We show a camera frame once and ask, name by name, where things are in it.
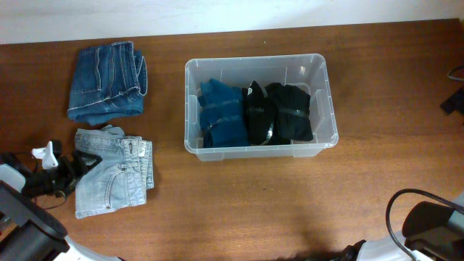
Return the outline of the black garment with logo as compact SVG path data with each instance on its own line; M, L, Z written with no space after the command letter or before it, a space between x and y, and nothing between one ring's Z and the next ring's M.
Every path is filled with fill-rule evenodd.
M252 81L242 93L249 143L254 146L282 144L276 127L277 109L267 91Z

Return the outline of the small black garment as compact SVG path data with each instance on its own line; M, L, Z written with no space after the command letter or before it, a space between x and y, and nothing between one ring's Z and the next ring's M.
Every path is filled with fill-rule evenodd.
M297 86L281 83L271 83L265 90L277 109L276 122L280 136L287 140L312 141L311 96Z

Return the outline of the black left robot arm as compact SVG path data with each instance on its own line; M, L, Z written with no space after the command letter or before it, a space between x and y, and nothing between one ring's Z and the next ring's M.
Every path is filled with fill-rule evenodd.
M16 154L1 154L1 230L14 224L1 240L1 259L121 261L121 257L105 256L73 241L63 224L35 202L44 195L67 199L77 182L102 159L76 150L70 158L60 156L57 161L56 167L30 170Z

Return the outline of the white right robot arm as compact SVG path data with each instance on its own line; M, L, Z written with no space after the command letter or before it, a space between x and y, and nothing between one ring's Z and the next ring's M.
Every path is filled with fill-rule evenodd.
M417 194L428 201L417 203L395 233L391 223L394 202L404 194ZM339 260L462 260L463 198L452 202L418 188L396 192L386 206L389 235L378 241L362 240L347 246Z

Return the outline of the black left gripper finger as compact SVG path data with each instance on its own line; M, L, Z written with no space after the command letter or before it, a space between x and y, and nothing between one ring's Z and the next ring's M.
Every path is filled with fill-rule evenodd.
M78 182L82 179L82 175L60 178L55 183L56 187L54 190L54 195L56 198L64 197L67 198L75 191L75 187Z
M92 170L102 161L102 158L98 155L79 150L75 150L72 155L78 170Z

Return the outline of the light blue jeans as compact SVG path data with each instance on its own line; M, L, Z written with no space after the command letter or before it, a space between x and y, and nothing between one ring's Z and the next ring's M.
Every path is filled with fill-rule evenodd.
M101 157L75 187L75 216L83 219L146 204L154 188L153 144L140 136L127 136L122 128L79 128L75 148Z

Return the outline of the blue garment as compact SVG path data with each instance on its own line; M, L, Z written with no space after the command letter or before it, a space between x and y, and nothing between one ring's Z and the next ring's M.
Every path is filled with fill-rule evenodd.
M204 148L249 146L244 97L238 87L211 78L200 84L200 128Z

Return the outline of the dark blue jeans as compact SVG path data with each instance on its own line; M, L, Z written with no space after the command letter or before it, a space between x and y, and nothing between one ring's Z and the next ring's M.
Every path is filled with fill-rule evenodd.
M133 42L88 47L78 52L67 116L89 125L137 116L147 92L146 60Z

